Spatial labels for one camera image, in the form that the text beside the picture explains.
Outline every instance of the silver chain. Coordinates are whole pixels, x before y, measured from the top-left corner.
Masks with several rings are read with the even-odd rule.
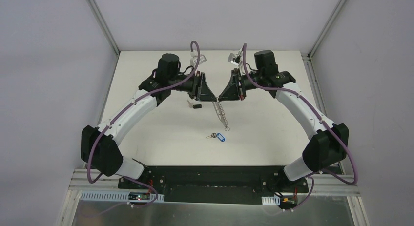
[[[224,109],[219,102],[213,102],[214,110],[216,111],[217,117],[224,125],[224,131],[230,131],[230,127],[228,126],[228,121],[226,119],[226,114],[224,113]]]

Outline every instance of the silver key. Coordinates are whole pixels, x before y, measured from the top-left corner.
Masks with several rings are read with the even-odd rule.
[[[191,103],[189,100],[187,100],[187,102],[188,102],[188,107],[190,107],[190,108],[193,108],[193,103]]]
[[[217,134],[212,133],[210,136],[208,136],[208,137],[206,137],[206,138],[216,138],[216,137],[217,137]]]

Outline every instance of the white table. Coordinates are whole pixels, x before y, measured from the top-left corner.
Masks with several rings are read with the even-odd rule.
[[[253,54],[247,62],[255,67]],[[103,113],[103,121],[129,100],[163,53],[180,57],[182,71],[189,65],[189,51],[121,52]],[[209,88],[218,96],[235,67],[227,61],[230,51],[201,51],[207,62],[198,70],[206,73]],[[314,97],[299,51],[274,51],[279,71],[289,71],[304,94]],[[263,90],[247,91],[244,101],[222,102],[231,131],[225,132],[212,103],[201,109],[188,107],[186,92],[172,91],[125,136],[120,145],[124,156],[148,165],[286,165],[301,156],[308,138],[292,114]],[[206,139],[222,133],[226,141]]]

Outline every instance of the gray wall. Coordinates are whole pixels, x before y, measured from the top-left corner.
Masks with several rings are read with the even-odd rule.
[[[85,0],[0,0],[0,225],[54,225],[116,57]]]
[[[121,50],[309,52],[339,0],[96,0]]]
[[[414,222],[414,0],[349,0],[314,57],[327,113],[350,128],[371,224]]]

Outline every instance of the key tag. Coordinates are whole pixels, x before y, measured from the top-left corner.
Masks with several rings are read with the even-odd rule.
[[[224,142],[226,139],[224,138],[224,136],[223,135],[221,135],[221,133],[217,133],[216,134],[216,136],[217,136],[217,138],[221,141],[221,142]]]

